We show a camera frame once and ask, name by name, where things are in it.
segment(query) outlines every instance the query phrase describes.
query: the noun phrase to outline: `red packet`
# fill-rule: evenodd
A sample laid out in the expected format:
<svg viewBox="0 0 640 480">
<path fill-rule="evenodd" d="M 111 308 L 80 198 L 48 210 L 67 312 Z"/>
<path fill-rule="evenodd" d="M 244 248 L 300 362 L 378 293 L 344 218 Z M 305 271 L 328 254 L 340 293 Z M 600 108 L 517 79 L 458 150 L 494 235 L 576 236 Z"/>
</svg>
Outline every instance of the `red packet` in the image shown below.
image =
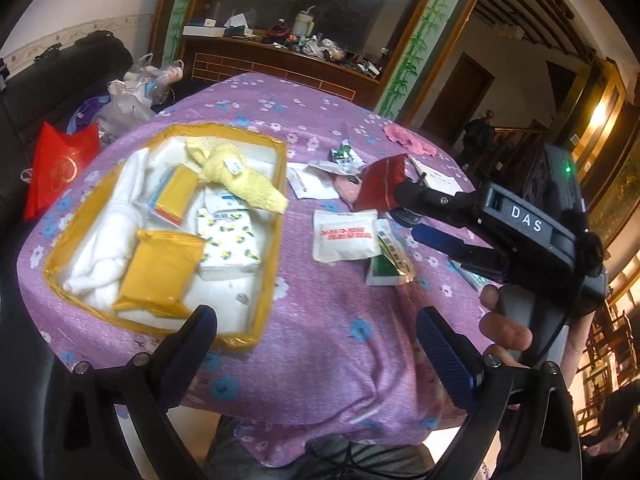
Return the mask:
<svg viewBox="0 0 640 480">
<path fill-rule="evenodd" d="M 398 207 L 394 189 L 404 178 L 406 154 L 382 158 L 371 164 L 362 175 L 362 188 L 353 206 L 354 211 L 377 209 L 379 213 Z"/>
</svg>

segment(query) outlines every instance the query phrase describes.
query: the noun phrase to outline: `pink cloth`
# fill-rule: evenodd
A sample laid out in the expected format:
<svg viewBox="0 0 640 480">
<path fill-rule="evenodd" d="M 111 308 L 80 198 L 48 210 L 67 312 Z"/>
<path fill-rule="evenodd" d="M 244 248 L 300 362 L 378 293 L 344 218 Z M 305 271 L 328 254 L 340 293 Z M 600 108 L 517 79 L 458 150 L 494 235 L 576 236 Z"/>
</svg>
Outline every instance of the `pink cloth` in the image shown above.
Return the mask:
<svg viewBox="0 0 640 480">
<path fill-rule="evenodd" d="M 416 155 L 435 156 L 438 153 L 438 149 L 428 140 L 421 139 L 402 126 L 388 124 L 384 130 L 387 139 L 398 142 L 403 148 Z"/>
</svg>

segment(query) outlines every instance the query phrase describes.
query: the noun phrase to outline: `red bag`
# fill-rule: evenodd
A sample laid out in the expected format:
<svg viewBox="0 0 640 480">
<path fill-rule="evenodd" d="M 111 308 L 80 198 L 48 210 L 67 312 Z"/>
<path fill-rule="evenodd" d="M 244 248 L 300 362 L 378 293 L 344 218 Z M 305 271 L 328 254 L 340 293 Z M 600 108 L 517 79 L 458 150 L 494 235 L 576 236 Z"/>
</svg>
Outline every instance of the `red bag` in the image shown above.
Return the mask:
<svg viewBox="0 0 640 480">
<path fill-rule="evenodd" d="M 34 219 L 47 210 L 98 153 L 100 139 L 97 124 L 90 124 L 81 132 L 67 135 L 44 123 L 33 157 L 24 219 Z"/>
<path fill-rule="evenodd" d="M 362 187 L 354 211 L 377 209 L 379 213 L 398 207 L 394 189 L 404 180 L 406 154 L 388 156 L 371 164 L 362 176 Z"/>
</svg>

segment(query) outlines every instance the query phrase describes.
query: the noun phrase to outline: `hand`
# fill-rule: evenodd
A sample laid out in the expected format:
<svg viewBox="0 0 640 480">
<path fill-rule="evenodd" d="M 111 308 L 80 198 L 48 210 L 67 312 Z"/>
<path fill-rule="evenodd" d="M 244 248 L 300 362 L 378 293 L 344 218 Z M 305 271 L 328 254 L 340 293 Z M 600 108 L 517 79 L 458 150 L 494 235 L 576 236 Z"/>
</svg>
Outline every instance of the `hand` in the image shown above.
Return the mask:
<svg viewBox="0 0 640 480">
<path fill-rule="evenodd" d="M 480 332 L 494 341 L 494 344 L 489 345 L 484 353 L 498 356 L 502 362 L 509 366 L 524 367 L 512 357 L 509 350 L 522 352 L 529 348 L 533 339 L 531 330 L 502 314 L 494 312 L 498 304 L 498 289 L 495 286 L 487 285 L 482 289 L 480 304 L 491 310 L 480 320 Z M 569 324 L 569 334 L 564 346 L 562 362 L 560 363 L 562 376 L 567 387 L 574 380 L 592 320 L 593 313 L 580 319 L 572 320 Z"/>
</svg>

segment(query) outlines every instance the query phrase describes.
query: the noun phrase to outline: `yellow towel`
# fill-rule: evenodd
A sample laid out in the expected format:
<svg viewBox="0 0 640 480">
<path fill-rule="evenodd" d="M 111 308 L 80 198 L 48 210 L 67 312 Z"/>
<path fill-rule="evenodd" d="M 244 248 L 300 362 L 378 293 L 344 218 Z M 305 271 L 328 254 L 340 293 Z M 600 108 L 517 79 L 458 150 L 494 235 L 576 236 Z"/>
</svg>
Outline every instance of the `yellow towel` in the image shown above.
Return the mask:
<svg viewBox="0 0 640 480">
<path fill-rule="evenodd" d="M 249 168 L 238 148 L 226 142 L 210 147 L 206 140 L 187 139 L 186 147 L 202 166 L 200 180 L 217 182 L 251 206 L 283 214 L 288 201 L 259 171 Z"/>
<path fill-rule="evenodd" d="M 113 309 L 144 308 L 158 317 L 189 317 L 182 296 L 202 259 L 206 240 L 187 233 L 143 229 L 138 239 Z"/>
</svg>

